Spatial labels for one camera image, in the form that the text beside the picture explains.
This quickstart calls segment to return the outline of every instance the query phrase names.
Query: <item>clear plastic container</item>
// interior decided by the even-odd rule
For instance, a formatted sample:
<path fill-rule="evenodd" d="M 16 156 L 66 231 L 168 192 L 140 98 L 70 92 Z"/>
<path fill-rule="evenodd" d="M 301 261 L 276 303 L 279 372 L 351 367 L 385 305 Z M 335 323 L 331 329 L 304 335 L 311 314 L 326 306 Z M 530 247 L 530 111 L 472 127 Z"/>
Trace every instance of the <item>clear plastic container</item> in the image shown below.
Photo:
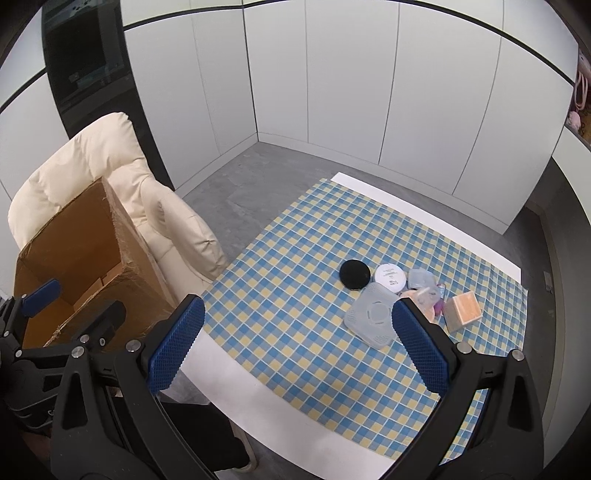
<path fill-rule="evenodd" d="M 374 348 L 390 345 L 396 338 L 392 327 L 392 306 L 400 297 L 372 282 L 345 313 L 345 325 Z"/>
<path fill-rule="evenodd" d="M 421 310 L 433 308 L 441 298 L 441 291 L 438 287 L 424 287 L 417 290 L 413 300 Z"/>
<path fill-rule="evenodd" d="M 437 280 L 435 275 L 424 268 L 413 268 L 408 272 L 408 288 L 418 290 L 423 287 L 435 287 Z"/>

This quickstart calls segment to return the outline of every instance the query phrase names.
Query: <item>metal screw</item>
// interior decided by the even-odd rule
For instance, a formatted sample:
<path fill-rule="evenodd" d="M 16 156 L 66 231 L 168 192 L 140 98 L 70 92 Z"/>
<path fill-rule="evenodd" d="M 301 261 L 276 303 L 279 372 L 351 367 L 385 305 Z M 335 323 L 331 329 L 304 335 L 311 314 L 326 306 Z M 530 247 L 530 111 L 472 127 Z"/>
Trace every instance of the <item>metal screw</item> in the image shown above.
<path fill-rule="evenodd" d="M 74 358 L 79 358 L 82 355 L 84 355 L 84 347 L 83 346 L 74 347 L 74 349 L 72 350 L 72 356 Z"/>
<path fill-rule="evenodd" d="M 136 352 L 137 350 L 139 350 L 139 347 L 141 347 L 142 344 L 140 343 L 139 340 L 130 340 L 129 342 L 127 342 L 125 344 L 125 349 L 128 352 Z"/>
<path fill-rule="evenodd" d="M 521 350 L 517 350 L 517 349 L 511 351 L 511 355 L 518 362 L 521 362 L 525 358 L 525 355 L 523 354 L 523 352 Z"/>
<path fill-rule="evenodd" d="M 456 348 L 460 353 L 470 353 L 472 351 L 472 347 L 468 342 L 458 342 Z"/>

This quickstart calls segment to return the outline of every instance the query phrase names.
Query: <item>white table edge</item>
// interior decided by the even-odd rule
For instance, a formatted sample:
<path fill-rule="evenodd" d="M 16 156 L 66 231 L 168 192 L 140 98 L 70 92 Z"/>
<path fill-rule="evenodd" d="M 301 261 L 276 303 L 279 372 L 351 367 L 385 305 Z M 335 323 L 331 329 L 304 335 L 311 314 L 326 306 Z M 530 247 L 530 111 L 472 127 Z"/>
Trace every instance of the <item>white table edge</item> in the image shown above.
<path fill-rule="evenodd" d="M 414 218 L 487 260 L 513 279 L 521 270 L 457 228 L 367 183 L 336 174 L 333 181 Z M 394 463 L 323 427 L 248 373 L 201 331 L 181 366 L 225 415 L 283 458 L 324 480 L 376 480 Z"/>

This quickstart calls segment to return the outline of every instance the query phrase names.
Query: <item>blue gripper pad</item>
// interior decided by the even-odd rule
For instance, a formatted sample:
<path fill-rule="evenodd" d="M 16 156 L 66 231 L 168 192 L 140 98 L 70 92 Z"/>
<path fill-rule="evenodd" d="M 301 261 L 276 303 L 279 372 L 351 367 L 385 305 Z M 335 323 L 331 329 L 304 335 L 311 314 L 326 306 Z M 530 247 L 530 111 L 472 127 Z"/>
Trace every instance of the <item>blue gripper pad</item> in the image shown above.
<path fill-rule="evenodd" d="M 170 386 L 205 321 L 205 305 L 193 299 L 148 362 L 146 383 L 152 395 Z"/>
<path fill-rule="evenodd" d="M 25 317 L 34 317 L 52 301 L 57 300 L 60 294 L 61 285 L 52 278 L 22 300 L 21 313 Z"/>
<path fill-rule="evenodd" d="M 447 361 L 411 310 L 401 301 L 392 307 L 392 326 L 427 389 L 443 395 L 449 387 Z"/>

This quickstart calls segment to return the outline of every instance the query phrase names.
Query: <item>armchair armrest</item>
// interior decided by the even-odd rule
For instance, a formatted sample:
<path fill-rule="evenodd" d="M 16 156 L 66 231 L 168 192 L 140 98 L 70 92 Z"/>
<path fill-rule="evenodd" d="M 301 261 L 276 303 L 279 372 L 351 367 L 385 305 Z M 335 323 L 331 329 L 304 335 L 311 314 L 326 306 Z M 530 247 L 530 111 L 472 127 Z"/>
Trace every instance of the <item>armchair armrest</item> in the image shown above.
<path fill-rule="evenodd" d="M 191 270 L 215 280 L 228 266 L 228 261 L 207 223 L 154 178 L 142 182 L 140 194 L 154 230 L 172 241 Z"/>

